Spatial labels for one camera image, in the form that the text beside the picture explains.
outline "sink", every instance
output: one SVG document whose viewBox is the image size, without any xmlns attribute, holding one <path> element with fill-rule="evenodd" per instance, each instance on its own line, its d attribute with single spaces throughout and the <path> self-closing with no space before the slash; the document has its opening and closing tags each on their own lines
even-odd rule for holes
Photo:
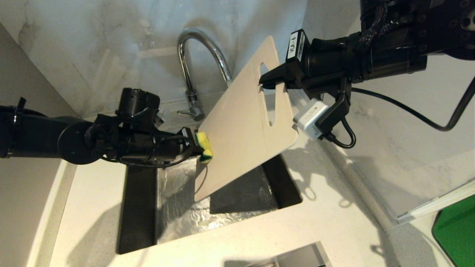
<svg viewBox="0 0 475 267">
<path fill-rule="evenodd" d="M 302 202 L 280 155 L 194 202 L 196 157 L 166 168 L 128 167 L 117 253 L 223 227 Z"/>
</svg>

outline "chrome faucet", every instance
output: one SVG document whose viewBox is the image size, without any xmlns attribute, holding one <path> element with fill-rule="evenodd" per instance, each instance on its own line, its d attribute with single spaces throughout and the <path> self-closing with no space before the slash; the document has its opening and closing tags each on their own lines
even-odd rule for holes
<svg viewBox="0 0 475 267">
<path fill-rule="evenodd" d="M 200 43 L 202 43 L 206 48 L 211 52 L 213 55 L 216 63 L 218 64 L 219 70 L 223 79 L 229 85 L 231 81 L 231 74 L 228 69 L 228 65 L 226 64 L 226 60 L 224 59 L 223 53 L 221 50 L 216 46 L 216 44 L 209 38 L 209 36 L 204 33 L 203 31 L 196 29 L 196 28 L 187 28 L 184 29 L 183 32 L 178 36 L 178 55 L 180 57 L 181 68 L 183 70 L 183 75 L 185 76 L 186 81 L 186 97 L 188 100 L 188 106 L 190 107 L 189 111 L 178 111 L 179 114 L 187 114 L 193 116 L 195 121 L 200 121 L 205 117 L 205 114 L 200 108 L 200 103 L 198 101 L 197 92 L 193 89 L 191 85 L 191 78 L 190 72 L 188 70 L 188 65 L 185 59 L 185 42 L 188 39 L 196 39 Z"/>
</svg>

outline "yellow sponge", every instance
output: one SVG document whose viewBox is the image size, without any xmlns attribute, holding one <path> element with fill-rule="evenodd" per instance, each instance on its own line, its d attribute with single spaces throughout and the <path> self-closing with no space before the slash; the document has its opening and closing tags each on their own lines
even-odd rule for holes
<svg viewBox="0 0 475 267">
<path fill-rule="evenodd" d="M 199 158 L 199 161 L 203 164 L 208 164 L 213 159 L 213 151 L 211 151 L 211 145 L 205 132 L 199 132 L 195 134 L 198 145 L 204 149 L 203 154 Z"/>
</svg>

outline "cutting board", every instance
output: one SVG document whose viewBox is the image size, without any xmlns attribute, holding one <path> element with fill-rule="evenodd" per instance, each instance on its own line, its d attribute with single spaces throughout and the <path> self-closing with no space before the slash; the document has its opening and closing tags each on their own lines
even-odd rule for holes
<svg viewBox="0 0 475 267">
<path fill-rule="evenodd" d="M 275 88 L 275 118 L 269 123 L 264 92 L 258 85 L 261 64 L 279 66 L 272 36 L 265 39 L 199 127 L 214 157 L 198 163 L 195 201 L 199 201 L 295 143 L 293 112 L 284 84 Z"/>
</svg>

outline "white countertop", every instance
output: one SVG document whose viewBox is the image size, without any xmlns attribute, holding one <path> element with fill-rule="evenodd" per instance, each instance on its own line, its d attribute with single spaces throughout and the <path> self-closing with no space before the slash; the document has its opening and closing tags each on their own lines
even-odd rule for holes
<svg viewBox="0 0 475 267">
<path fill-rule="evenodd" d="M 318 142 L 283 152 L 303 202 L 225 227 L 117 255 L 125 166 L 77 167 L 51 266 L 243 266 L 317 241 L 336 267 L 397 266 L 391 245 Z"/>
</svg>

